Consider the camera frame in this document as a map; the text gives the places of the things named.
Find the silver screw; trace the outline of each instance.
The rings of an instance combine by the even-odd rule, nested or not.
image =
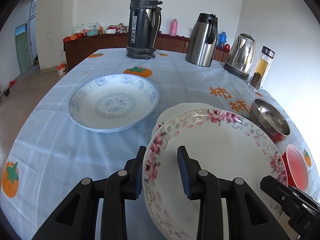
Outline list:
[[[199,174],[200,176],[205,177],[205,176],[207,176],[207,175],[208,175],[208,172],[207,172],[207,171],[205,171],[205,170],[199,170],[199,171],[198,171],[198,174]]]
[[[119,170],[118,175],[123,177],[123,176],[127,175],[127,171],[126,170]]]
[[[88,185],[91,182],[91,179],[89,178],[84,178],[83,180],[81,180],[82,185]]]
[[[242,184],[244,184],[244,180],[241,179],[241,178],[236,178],[235,179],[235,183],[238,184],[238,185],[242,185]]]

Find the silver kettle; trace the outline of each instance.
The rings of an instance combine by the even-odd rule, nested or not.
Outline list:
[[[252,36],[241,33],[238,38],[235,39],[223,68],[233,75],[247,80],[250,74],[255,48],[256,42]]]
[[[217,45],[217,36],[218,18],[213,14],[200,13],[190,35],[186,61],[210,67]]]

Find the light blue tablecloth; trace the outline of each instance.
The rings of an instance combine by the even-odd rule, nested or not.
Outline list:
[[[248,116],[246,109],[258,97],[245,81],[225,71],[221,62],[213,61],[210,68],[199,67],[186,62],[185,54],[169,51],[157,51],[150,60],[130,59],[125,49],[102,49],[97,53],[104,56],[85,59],[48,92],[13,144],[8,161],[18,162],[19,189],[13,198],[1,190],[1,208],[23,240],[32,238],[82,178],[106,178],[134,158],[140,145],[148,145],[157,117],[165,109],[183,102],[202,102]],[[153,113],[136,126],[116,133],[95,133],[72,122],[68,103],[77,88],[98,76],[123,73],[134,66],[153,72],[148,79],[160,91],[160,101]],[[304,149],[309,151],[281,106],[263,89],[261,95],[281,111],[291,128],[290,137],[277,145],[280,153],[289,143],[301,153]],[[307,193],[319,200],[320,178],[310,157]],[[137,201],[126,201],[126,220],[128,239],[164,239],[147,213],[143,195]],[[100,235],[99,226],[96,235]]]

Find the green door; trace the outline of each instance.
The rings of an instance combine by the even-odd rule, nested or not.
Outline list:
[[[16,50],[20,72],[23,74],[32,67],[27,31],[16,36]]]

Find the black thermos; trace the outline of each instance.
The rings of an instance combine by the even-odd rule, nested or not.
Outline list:
[[[154,45],[161,25],[162,4],[158,0],[131,0],[127,56],[150,59],[155,57]]]

